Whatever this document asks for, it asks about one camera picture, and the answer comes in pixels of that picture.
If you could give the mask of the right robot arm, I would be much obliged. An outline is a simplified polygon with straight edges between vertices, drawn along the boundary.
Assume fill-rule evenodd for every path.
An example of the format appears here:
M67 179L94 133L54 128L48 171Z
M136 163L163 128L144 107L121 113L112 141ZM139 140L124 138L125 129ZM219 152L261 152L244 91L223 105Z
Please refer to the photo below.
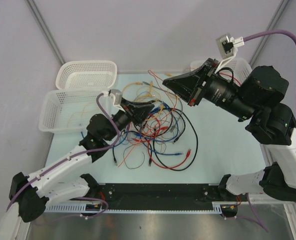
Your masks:
M197 106L205 99L248 121L246 130L273 157L273 163L255 173L224 175L218 186L225 201L240 194L265 193L280 201L296 203L296 117L282 103L289 82L272 66L258 66L241 85L221 76L217 60L209 58L197 69L167 78L163 85Z

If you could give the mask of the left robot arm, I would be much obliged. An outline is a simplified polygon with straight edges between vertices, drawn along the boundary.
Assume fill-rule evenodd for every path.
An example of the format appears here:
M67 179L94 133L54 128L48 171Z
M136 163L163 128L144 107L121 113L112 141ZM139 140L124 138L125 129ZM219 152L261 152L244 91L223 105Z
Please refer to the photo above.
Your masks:
M47 207L70 199L91 201L97 197L97 182L88 173L70 183L60 180L104 156L117 144L123 129L130 123L143 123L154 108L152 101L131 102L124 98L117 101L117 106L118 112L110 116L99 105L102 112L91 117L87 134L66 156L29 175L19 172L12 178L10 202L0 221L0 240L16 239L20 224L34 221Z

